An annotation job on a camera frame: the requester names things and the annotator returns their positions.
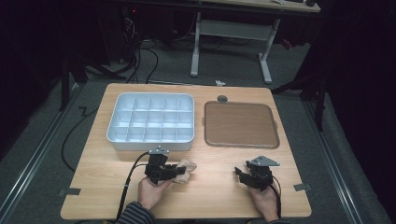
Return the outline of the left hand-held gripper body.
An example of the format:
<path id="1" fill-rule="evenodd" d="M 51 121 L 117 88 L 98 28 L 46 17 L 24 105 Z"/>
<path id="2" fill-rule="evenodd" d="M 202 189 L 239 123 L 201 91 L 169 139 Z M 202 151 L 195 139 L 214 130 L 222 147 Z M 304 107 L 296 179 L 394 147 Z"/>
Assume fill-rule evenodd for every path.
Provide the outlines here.
<path id="1" fill-rule="evenodd" d="M 158 185 L 160 181 L 163 181 L 166 175 L 171 175 L 168 171 L 171 168 L 177 167 L 175 164 L 167 164 L 168 157 L 167 149 L 161 149 L 157 147 L 148 152 L 148 164 L 145 169 L 145 175 L 151 180 L 152 183 Z"/>

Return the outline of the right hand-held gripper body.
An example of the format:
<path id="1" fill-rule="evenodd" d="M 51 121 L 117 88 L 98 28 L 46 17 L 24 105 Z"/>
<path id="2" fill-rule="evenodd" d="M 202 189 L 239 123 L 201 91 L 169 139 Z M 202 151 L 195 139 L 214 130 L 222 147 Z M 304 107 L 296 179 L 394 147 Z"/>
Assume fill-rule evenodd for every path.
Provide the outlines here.
<path id="1" fill-rule="evenodd" d="M 280 163 L 265 156 L 259 156 L 251 160 L 253 166 L 248 168 L 250 174 L 247 176 L 246 184 L 254 189 L 265 190 L 273 184 L 271 166 L 279 166 Z"/>

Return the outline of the beige knitted cloth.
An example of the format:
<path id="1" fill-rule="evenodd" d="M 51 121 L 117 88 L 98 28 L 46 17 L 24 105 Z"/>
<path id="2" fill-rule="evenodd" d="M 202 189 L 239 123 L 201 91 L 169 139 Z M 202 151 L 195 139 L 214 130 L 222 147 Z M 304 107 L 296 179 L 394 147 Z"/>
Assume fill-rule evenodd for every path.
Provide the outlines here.
<path id="1" fill-rule="evenodd" d="M 197 168 L 197 164 L 193 161 L 181 160 L 177 164 L 177 168 L 179 167 L 185 168 L 185 173 L 183 175 L 177 175 L 173 179 L 173 182 L 178 184 L 187 184 L 190 179 L 191 173 Z"/>

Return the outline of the person's left hand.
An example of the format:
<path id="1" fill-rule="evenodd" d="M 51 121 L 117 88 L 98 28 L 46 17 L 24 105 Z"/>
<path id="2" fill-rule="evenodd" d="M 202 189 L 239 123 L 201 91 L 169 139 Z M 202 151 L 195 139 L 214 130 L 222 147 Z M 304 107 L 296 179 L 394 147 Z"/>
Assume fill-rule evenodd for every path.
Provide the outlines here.
<path id="1" fill-rule="evenodd" d="M 165 180 L 159 185 L 156 185 L 148 177 L 143 178 L 138 184 L 138 202 L 144 208 L 151 210 L 160 201 L 165 190 L 171 183 L 171 180 Z"/>

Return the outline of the person's right hand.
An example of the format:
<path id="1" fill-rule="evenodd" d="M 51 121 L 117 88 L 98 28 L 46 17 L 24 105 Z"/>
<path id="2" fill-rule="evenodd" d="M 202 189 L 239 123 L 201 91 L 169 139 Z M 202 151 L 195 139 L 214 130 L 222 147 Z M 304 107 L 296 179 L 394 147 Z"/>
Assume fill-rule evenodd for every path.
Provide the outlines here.
<path id="1" fill-rule="evenodd" d="M 252 187 L 247 188 L 255 208 L 263 219 L 269 223 L 275 220 L 279 220 L 277 212 L 277 190 L 275 187 L 267 187 L 265 190 L 254 189 Z"/>

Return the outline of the brown square tray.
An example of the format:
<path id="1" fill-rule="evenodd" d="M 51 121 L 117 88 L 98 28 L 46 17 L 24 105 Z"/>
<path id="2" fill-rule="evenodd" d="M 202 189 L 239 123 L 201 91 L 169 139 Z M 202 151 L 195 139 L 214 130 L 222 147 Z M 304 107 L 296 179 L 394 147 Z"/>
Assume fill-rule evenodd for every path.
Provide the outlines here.
<path id="1" fill-rule="evenodd" d="M 265 104 L 206 102 L 205 141 L 215 147 L 277 148 L 272 109 Z"/>

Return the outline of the white compartment storage box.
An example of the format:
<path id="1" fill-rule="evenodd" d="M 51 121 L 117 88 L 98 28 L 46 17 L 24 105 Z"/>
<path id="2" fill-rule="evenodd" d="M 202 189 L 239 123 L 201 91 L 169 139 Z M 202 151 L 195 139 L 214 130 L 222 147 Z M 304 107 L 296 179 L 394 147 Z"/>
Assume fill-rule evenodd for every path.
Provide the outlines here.
<path id="1" fill-rule="evenodd" d="M 194 99 L 187 93 L 124 92 L 115 103 L 106 137 L 116 150 L 190 150 Z"/>

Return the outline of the black metal stand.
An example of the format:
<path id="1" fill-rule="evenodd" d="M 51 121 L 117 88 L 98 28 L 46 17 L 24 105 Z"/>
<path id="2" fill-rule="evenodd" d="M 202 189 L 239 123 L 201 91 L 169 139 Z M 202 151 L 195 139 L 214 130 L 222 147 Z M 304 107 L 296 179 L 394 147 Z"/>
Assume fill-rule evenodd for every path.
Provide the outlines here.
<path id="1" fill-rule="evenodd" d="M 75 50 L 68 49 L 62 60 L 62 98 L 60 111 L 65 111 L 66 107 L 70 102 L 70 77 L 72 76 L 77 84 L 85 85 L 88 82 L 87 72 L 85 66 L 88 65 L 105 76 L 112 77 L 115 79 L 122 79 L 117 72 L 110 71 L 92 60 L 78 54 Z"/>
<path id="2" fill-rule="evenodd" d="M 272 94 L 280 94 L 287 90 L 301 90 L 300 99 L 302 101 L 315 100 L 315 124 L 322 132 L 322 117 L 325 109 L 324 101 L 328 75 L 326 65 L 304 62 L 299 68 L 296 78 L 285 85 L 273 89 Z"/>

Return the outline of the white-legged wooden desk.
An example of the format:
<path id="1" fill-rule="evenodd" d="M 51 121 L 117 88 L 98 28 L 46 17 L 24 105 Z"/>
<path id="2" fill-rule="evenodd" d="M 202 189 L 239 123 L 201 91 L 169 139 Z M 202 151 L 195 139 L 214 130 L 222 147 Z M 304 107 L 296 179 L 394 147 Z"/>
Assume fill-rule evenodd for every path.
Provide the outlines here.
<path id="1" fill-rule="evenodd" d="M 204 3 L 213 3 L 215 6 L 251 7 L 252 9 L 268 9 L 270 12 L 296 12 L 296 13 L 319 13 L 320 6 L 316 0 L 197 0 L 199 7 Z M 267 57 L 273 45 L 280 17 L 276 16 L 271 24 L 253 24 L 242 21 L 225 21 L 217 19 L 203 19 L 201 13 L 195 16 L 194 48 L 191 58 L 191 76 L 199 74 L 200 60 L 200 37 L 212 35 L 220 37 L 239 38 L 247 40 L 264 41 L 266 46 L 263 52 L 258 54 L 261 65 L 263 80 L 266 84 L 272 83 L 272 77 L 268 68 Z"/>

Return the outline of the metal floor rail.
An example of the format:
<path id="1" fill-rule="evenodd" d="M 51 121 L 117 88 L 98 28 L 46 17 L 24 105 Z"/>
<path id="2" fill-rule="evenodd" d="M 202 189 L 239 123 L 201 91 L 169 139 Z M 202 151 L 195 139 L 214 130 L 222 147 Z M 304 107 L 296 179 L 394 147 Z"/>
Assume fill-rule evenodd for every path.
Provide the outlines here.
<path id="1" fill-rule="evenodd" d="M 316 136 L 319 140 L 320 149 L 323 154 L 326 167 L 328 169 L 329 175 L 332 179 L 333 185 L 337 192 L 338 198 L 346 212 L 346 216 L 350 224 L 363 224 L 361 215 L 357 209 L 357 206 L 352 198 L 349 187 L 345 179 L 343 178 L 338 164 L 332 154 L 331 148 L 327 142 L 324 132 L 321 131 L 316 124 L 315 111 L 311 103 L 302 102 L 304 111 L 309 117 L 310 123 L 313 126 Z"/>
<path id="2" fill-rule="evenodd" d="M 8 223 L 47 155 L 66 113 L 83 88 L 82 84 L 74 84 L 69 102 L 63 110 L 59 110 L 62 91 L 56 87 L 29 119 L 20 137 L 0 162 L 0 224 Z"/>

